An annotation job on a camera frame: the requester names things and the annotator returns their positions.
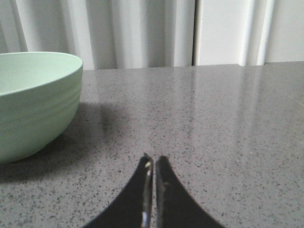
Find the green bowl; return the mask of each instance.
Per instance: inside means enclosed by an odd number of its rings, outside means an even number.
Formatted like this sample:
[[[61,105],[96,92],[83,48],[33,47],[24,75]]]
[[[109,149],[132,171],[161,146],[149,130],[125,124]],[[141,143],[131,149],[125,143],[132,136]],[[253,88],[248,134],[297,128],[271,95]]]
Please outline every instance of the green bowl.
[[[0,164],[58,137],[79,105],[82,60],[56,52],[0,54]]]

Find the curtain fold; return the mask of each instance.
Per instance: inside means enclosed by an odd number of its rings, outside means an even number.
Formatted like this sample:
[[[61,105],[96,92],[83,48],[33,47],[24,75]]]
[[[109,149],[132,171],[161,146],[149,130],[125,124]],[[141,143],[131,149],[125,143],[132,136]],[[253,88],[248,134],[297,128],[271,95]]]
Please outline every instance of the curtain fold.
[[[0,52],[58,51],[84,69],[190,66],[195,0],[1,0]]]

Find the gray countertop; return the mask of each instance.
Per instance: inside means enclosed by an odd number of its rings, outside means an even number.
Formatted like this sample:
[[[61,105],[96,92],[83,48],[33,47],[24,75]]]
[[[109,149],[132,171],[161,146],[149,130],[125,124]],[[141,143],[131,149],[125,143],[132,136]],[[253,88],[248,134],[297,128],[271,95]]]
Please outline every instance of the gray countertop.
[[[304,227],[304,62],[85,71],[63,134],[0,165],[0,227],[83,226],[144,152],[227,228]]]

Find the bowl rim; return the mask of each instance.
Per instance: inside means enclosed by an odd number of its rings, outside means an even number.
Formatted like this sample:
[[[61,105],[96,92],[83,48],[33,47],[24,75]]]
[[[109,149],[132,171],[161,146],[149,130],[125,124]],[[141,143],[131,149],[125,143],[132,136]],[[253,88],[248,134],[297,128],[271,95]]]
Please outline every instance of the bowl rim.
[[[67,74],[63,77],[57,78],[55,80],[52,80],[50,82],[47,82],[47,83],[43,83],[43,84],[40,84],[40,85],[29,86],[29,87],[21,88],[21,89],[16,89],[16,90],[5,92],[5,93],[0,92],[0,98],[3,97],[3,96],[7,96],[7,95],[11,95],[11,94],[17,94],[17,93],[25,92],[25,91],[28,91],[28,90],[36,89],[36,88],[39,88],[39,87],[43,87],[45,85],[49,85],[51,83],[54,83],[56,81],[62,80],[65,77],[70,76],[71,74],[75,73],[76,71],[78,71],[79,69],[81,69],[83,67],[83,60],[80,57],[78,57],[76,55],[73,55],[73,54],[64,53],[64,52],[53,52],[53,51],[9,52],[9,53],[0,53],[0,57],[1,56],[8,56],[8,55],[27,55],[27,54],[53,54],[53,55],[58,55],[58,56],[59,55],[69,56],[69,57],[73,57],[73,58],[75,58],[79,61],[79,67],[77,67],[74,71],[71,71],[69,74]]]

